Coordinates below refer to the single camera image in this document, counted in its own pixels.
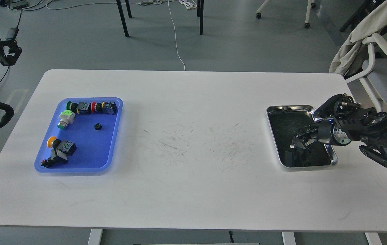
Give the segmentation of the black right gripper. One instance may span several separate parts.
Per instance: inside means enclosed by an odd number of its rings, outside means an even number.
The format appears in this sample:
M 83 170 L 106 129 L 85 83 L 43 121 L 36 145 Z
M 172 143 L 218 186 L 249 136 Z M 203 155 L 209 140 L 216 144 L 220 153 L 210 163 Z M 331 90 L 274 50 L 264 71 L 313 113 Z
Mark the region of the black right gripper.
M 347 135 L 335 121 L 321 121 L 319 125 L 299 128 L 293 135 L 290 149 L 309 149 L 315 142 L 326 145 L 346 146 Z

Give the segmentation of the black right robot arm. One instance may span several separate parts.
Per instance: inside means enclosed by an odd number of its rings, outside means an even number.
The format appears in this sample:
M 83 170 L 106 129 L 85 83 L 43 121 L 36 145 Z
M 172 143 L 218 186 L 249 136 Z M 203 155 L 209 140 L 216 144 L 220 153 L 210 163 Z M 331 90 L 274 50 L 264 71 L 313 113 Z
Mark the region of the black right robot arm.
M 311 145 L 347 146 L 360 141 L 366 157 L 387 168 L 387 113 L 374 107 L 365 109 L 351 96 L 337 94 L 314 112 L 313 124 L 297 130 L 285 151 L 285 163 L 295 166 L 308 163 Z

